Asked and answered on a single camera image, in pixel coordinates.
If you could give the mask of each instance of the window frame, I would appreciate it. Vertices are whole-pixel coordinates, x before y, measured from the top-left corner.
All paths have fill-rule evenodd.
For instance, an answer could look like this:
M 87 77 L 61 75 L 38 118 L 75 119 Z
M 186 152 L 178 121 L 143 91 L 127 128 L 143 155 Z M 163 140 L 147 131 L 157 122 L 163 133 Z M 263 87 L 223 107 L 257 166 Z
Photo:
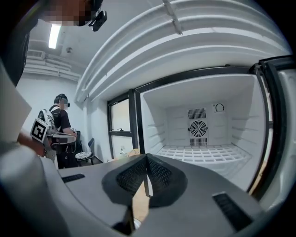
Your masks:
M 129 99 L 129 126 L 130 131 L 113 131 L 112 129 L 112 106 Z M 135 104 L 135 90 L 130 89 L 107 102 L 107 119 L 108 119 L 108 136 L 110 144 L 111 157 L 114 159 L 112 136 L 131 137 L 133 149 L 138 148 L 138 133 L 137 133 L 137 119 L 136 119 L 136 104 Z

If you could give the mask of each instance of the ceiling vent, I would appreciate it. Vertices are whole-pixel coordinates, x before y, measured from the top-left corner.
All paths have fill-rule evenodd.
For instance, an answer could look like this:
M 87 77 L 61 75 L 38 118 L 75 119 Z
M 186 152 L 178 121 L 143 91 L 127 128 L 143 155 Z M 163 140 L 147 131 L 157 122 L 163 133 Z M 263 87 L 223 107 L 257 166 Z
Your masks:
M 38 51 L 38 50 L 28 50 L 27 51 L 27 58 L 28 59 L 44 60 L 45 59 L 45 52 Z

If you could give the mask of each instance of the refrigerator vent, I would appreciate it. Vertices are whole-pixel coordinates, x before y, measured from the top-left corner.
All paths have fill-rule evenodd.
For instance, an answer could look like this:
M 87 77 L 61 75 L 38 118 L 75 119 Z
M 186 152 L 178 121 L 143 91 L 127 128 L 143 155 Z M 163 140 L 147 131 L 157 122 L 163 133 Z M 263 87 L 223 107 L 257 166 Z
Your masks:
M 201 120 L 194 121 L 190 126 L 190 132 L 195 137 L 202 137 L 207 129 L 207 125 Z
M 190 146 L 206 146 L 207 138 L 190 138 Z
M 204 119 L 206 118 L 205 108 L 188 110 L 188 119 Z

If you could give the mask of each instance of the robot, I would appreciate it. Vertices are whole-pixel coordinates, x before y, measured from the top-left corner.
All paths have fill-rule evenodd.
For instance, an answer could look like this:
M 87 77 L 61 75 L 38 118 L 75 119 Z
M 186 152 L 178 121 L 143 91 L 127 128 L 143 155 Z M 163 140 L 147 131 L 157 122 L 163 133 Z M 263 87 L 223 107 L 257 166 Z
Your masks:
M 76 141 L 76 137 L 58 132 L 55 126 L 53 114 L 43 109 L 35 119 L 30 135 L 33 139 L 41 142 L 45 149 L 45 157 L 54 160 L 58 152 L 58 145 L 65 145 Z

